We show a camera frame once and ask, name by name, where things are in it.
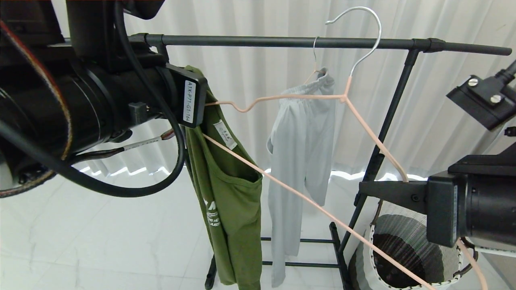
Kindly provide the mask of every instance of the laundry basket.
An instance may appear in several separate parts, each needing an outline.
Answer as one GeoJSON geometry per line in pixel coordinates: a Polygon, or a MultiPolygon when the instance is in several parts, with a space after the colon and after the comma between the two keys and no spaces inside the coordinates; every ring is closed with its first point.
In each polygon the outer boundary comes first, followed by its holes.
{"type": "MultiPolygon", "coordinates": [[[[392,203],[379,203],[366,238],[438,290],[447,289],[471,269],[469,265],[462,267],[458,247],[446,248],[427,241],[426,215],[392,203]]],[[[363,243],[351,258],[349,272],[354,290],[422,288],[363,243]]]]}

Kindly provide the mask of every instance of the clothes hanger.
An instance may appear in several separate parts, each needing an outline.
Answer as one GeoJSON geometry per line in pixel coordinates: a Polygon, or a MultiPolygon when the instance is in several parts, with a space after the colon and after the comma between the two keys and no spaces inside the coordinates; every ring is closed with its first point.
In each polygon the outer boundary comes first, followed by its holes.
{"type": "MultiPolygon", "coordinates": [[[[209,104],[206,104],[206,105],[220,105],[220,104],[231,104],[233,105],[233,107],[235,109],[237,109],[238,111],[242,111],[242,112],[247,112],[249,111],[256,103],[260,102],[260,101],[267,101],[267,100],[274,100],[274,99],[282,99],[282,98],[298,98],[298,99],[340,99],[341,100],[341,103],[346,103],[348,104],[348,106],[350,107],[351,111],[353,112],[353,114],[356,116],[357,119],[359,119],[359,122],[361,123],[361,125],[366,129],[366,131],[368,132],[368,134],[371,136],[371,138],[373,138],[373,140],[375,141],[375,143],[378,145],[378,147],[380,148],[380,150],[382,150],[385,154],[386,157],[388,157],[388,159],[393,163],[393,165],[396,167],[396,169],[398,169],[398,171],[400,172],[400,174],[402,175],[403,177],[403,180],[404,182],[408,182],[408,178],[407,178],[407,175],[405,173],[405,171],[403,170],[403,168],[401,168],[401,166],[396,162],[396,160],[394,159],[394,157],[389,153],[389,151],[387,150],[387,148],[385,148],[385,146],[382,144],[382,142],[380,142],[380,140],[378,139],[378,137],[376,137],[376,135],[374,135],[374,133],[372,132],[372,130],[369,128],[369,126],[367,125],[367,123],[365,123],[365,121],[362,119],[362,117],[360,116],[360,114],[356,111],[356,109],[354,108],[353,104],[351,104],[349,98],[347,97],[347,93],[349,91],[349,87],[351,85],[351,77],[353,75],[353,72],[354,72],[354,69],[356,68],[356,66],[358,65],[358,63],[360,63],[362,60],[364,60],[367,56],[369,56],[371,53],[373,53],[373,51],[376,49],[376,47],[378,46],[378,43],[380,42],[380,38],[381,38],[381,23],[380,23],[380,19],[378,18],[378,16],[376,15],[376,13],[367,8],[367,7],[362,7],[362,6],[358,6],[358,7],[352,7],[352,8],[349,8],[347,10],[345,10],[344,12],[342,12],[338,17],[336,17],[334,20],[332,21],[327,21],[326,24],[331,24],[331,23],[334,23],[335,21],[337,21],[340,17],[342,17],[344,14],[350,12],[350,11],[353,11],[353,10],[365,10],[365,11],[368,11],[370,13],[372,13],[374,16],[375,16],[375,19],[378,23],[378,30],[379,30],[379,35],[378,35],[378,39],[377,41],[375,42],[375,45],[373,46],[373,49],[371,49],[371,51],[369,51],[364,57],[360,58],[352,67],[351,69],[351,72],[349,74],[349,78],[348,78],[348,82],[346,84],[346,89],[345,89],[345,92],[344,94],[342,95],[337,95],[337,96],[317,96],[316,98],[314,98],[315,96],[312,96],[310,95],[311,98],[306,98],[308,95],[292,95],[292,97],[290,95],[282,95],[282,96],[272,96],[272,97],[265,97],[265,98],[259,98],[259,99],[256,99],[256,101],[254,101],[251,106],[249,106],[247,109],[245,110],[242,110],[242,109],[239,109],[234,102],[215,102],[215,103],[209,103],[209,104]]],[[[297,196],[299,196],[300,198],[304,199],[306,202],[308,202],[309,204],[311,204],[312,206],[316,207],[319,211],[321,211],[322,213],[324,213],[326,216],[328,216],[330,219],[332,219],[333,221],[335,221],[338,225],[342,226],[344,229],[346,229],[346,231],[350,232],[352,235],[354,235],[358,240],[360,240],[361,242],[365,243],[367,246],[369,246],[370,248],[372,248],[375,252],[377,252],[380,256],[382,256],[383,258],[385,258],[387,261],[389,261],[391,264],[393,264],[394,266],[396,266],[398,269],[400,269],[402,272],[404,272],[405,274],[407,274],[408,276],[410,276],[412,279],[414,279],[415,281],[417,281],[420,285],[430,289],[430,290],[436,290],[434,287],[432,287],[429,283],[427,283],[426,281],[424,281],[423,279],[421,279],[420,277],[418,277],[417,275],[415,275],[414,273],[412,273],[411,271],[409,271],[407,268],[403,267],[400,263],[398,263],[397,261],[395,261],[393,258],[391,258],[389,255],[387,255],[386,253],[384,253],[382,250],[380,250],[378,247],[376,247],[375,245],[373,245],[372,243],[370,243],[368,240],[366,240],[364,237],[362,237],[360,234],[358,234],[357,232],[355,232],[352,228],[350,228],[347,224],[343,223],[342,221],[338,220],[335,216],[333,216],[332,214],[330,214],[328,211],[326,211],[324,208],[322,208],[320,205],[318,205],[317,203],[315,203],[314,201],[312,201],[310,198],[306,197],[305,195],[303,195],[302,193],[296,191],[295,189],[291,188],[290,186],[282,183],[280,180],[276,179],[274,176],[268,174],[267,172],[265,172],[264,170],[260,169],[258,166],[254,165],[253,163],[245,160],[243,157],[241,157],[240,155],[234,153],[233,151],[231,151],[229,148],[226,148],[224,145],[218,143],[217,141],[215,141],[214,139],[210,138],[209,136],[207,136],[206,134],[203,134],[204,135],[204,138],[206,138],[208,141],[210,141],[211,143],[213,143],[214,145],[218,146],[219,148],[223,149],[224,151],[226,151],[227,153],[233,155],[235,158],[239,159],[240,161],[242,161],[244,164],[248,165],[249,167],[253,168],[254,170],[256,170],[257,172],[260,172],[261,174],[263,174],[264,176],[267,176],[269,179],[273,180],[274,182],[278,183],[280,186],[282,186],[283,188],[291,191],[292,193],[296,194],[297,196]]],[[[486,279],[480,269],[480,267],[478,266],[478,264],[476,263],[475,259],[471,256],[471,254],[468,252],[467,248],[465,247],[465,245],[462,243],[462,241],[459,239],[457,240],[457,246],[460,248],[460,250],[464,253],[464,255],[466,256],[466,258],[469,260],[471,266],[473,267],[473,269],[475,270],[477,276],[478,276],[478,279],[480,281],[480,284],[481,284],[481,287],[482,287],[482,290],[488,290],[488,287],[487,287],[487,282],[486,282],[486,279]]]]}
{"type": "Polygon", "coordinates": [[[315,42],[317,41],[317,38],[319,38],[319,36],[316,36],[315,39],[314,39],[314,47],[313,47],[313,50],[314,50],[314,71],[308,76],[308,78],[304,81],[304,85],[306,85],[306,83],[308,83],[308,81],[310,80],[310,78],[312,77],[312,75],[314,75],[314,73],[321,73],[322,71],[318,71],[317,70],[317,55],[315,54],[315,42]]]}

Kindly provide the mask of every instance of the black clothing rack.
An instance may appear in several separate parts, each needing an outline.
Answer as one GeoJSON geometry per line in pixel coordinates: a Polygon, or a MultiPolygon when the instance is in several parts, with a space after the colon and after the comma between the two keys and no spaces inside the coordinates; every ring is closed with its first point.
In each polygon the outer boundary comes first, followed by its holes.
{"type": "MultiPolygon", "coordinates": [[[[136,34],[130,37],[132,41],[146,42],[149,46],[155,46],[160,54],[168,59],[167,45],[192,45],[192,46],[249,46],[249,47],[309,47],[312,48],[314,38],[308,37],[250,37],[250,36],[167,36],[167,35],[151,35],[136,34]]],[[[373,38],[317,38],[315,47],[334,48],[334,49],[370,49],[373,47],[376,39],[373,38]]],[[[401,95],[407,85],[412,68],[414,67],[419,53],[435,53],[441,51],[466,52],[491,55],[510,55],[512,49],[507,47],[475,45],[465,43],[452,43],[437,38],[428,39],[382,39],[378,45],[378,49],[407,50],[405,58],[405,66],[401,72],[396,90],[394,91],[389,110],[387,111],[378,139],[384,141],[387,131],[391,125],[396,108],[398,107],[401,95]]],[[[384,155],[380,154],[380,149],[375,146],[373,153],[369,159],[369,163],[365,170],[363,181],[373,181],[378,174],[380,166],[383,162],[384,155]]],[[[357,223],[358,216],[362,211],[367,196],[357,193],[354,201],[355,211],[349,222],[349,226],[354,228],[357,223]]],[[[330,223],[331,239],[301,239],[302,243],[323,243],[333,244],[335,249],[336,264],[321,263],[294,263],[287,262],[286,266],[297,267],[318,267],[318,268],[338,268],[344,290],[352,290],[351,279],[349,276],[346,262],[344,261],[344,248],[350,238],[350,233],[346,232],[344,239],[341,241],[337,227],[334,222],[330,223]]],[[[269,237],[262,237],[262,240],[268,241],[269,237]]],[[[263,265],[272,265],[270,261],[264,261],[263,265]]],[[[212,289],[217,268],[215,265],[215,257],[212,258],[211,266],[206,276],[205,288],[212,289]]]]}

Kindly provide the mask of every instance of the white marble floor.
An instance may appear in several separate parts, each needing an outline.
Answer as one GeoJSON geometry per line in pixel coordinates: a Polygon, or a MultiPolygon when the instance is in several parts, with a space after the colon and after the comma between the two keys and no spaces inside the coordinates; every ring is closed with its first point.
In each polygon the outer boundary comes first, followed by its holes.
{"type": "MultiPolygon", "coordinates": [[[[144,186],[156,176],[123,174],[111,181],[144,186]]],[[[327,208],[348,220],[356,183],[330,183],[327,208]]],[[[371,201],[358,228],[373,214],[371,201]]],[[[262,232],[270,234],[270,217],[263,206],[262,232]]],[[[57,177],[36,190],[0,201],[1,290],[202,290],[212,252],[187,173],[166,190],[144,198],[103,196],[57,177]]],[[[308,208],[302,236],[330,238],[327,217],[308,208]]],[[[357,242],[350,243],[349,259],[357,242]]],[[[270,247],[263,242],[264,259],[270,247]]],[[[292,261],[333,263],[330,245],[302,245],[292,261]]],[[[493,268],[480,258],[490,290],[507,289],[493,268]]],[[[270,289],[270,267],[264,266],[262,289],[270,289]]],[[[237,289],[216,281],[214,289],[237,289]]],[[[287,268],[277,289],[342,289],[336,269],[287,268]]],[[[480,289],[468,273],[453,290],[480,289]]]]}

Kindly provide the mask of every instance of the curtain fold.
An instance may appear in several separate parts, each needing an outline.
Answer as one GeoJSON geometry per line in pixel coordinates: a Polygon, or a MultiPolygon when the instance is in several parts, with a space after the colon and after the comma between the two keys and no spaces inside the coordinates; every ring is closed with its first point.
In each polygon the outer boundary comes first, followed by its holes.
{"type": "MultiPolygon", "coordinates": [[[[63,0],[53,0],[61,29],[69,36],[63,0]]],[[[384,38],[429,38],[508,46],[516,49],[516,2],[512,0],[292,0],[204,1],[166,0],[149,21],[126,15],[129,34],[166,35],[368,37],[377,35],[374,18],[353,11],[332,25],[324,22],[352,6],[375,10],[384,38]]],[[[312,49],[261,47],[168,46],[170,62],[201,69],[219,100],[248,106],[256,98],[280,94],[302,84],[313,70],[312,49]]],[[[317,64],[327,67],[342,93],[351,66],[365,49],[316,49],[317,64]]],[[[370,127],[379,133],[407,51],[377,50],[356,69],[350,99],[370,127]]],[[[456,106],[446,94],[470,74],[487,77],[506,67],[514,57],[457,52],[419,53],[385,145],[409,173],[425,176],[442,171],[462,156],[484,153],[503,139],[499,130],[486,131],[456,106]]],[[[247,114],[222,106],[233,132],[262,168],[268,168],[265,142],[278,112],[278,102],[258,104],[247,114]]],[[[335,170],[350,174],[365,170],[374,148],[344,104],[336,109],[335,170]]],[[[134,130],[125,143],[160,135],[169,128],[156,120],[134,130]]],[[[93,150],[114,148],[103,144],[93,150]]],[[[177,157],[175,140],[154,143],[117,156],[87,162],[102,175],[124,168],[171,171],[177,157]]],[[[386,160],[379,177],[396,174],[386,160]]]]}

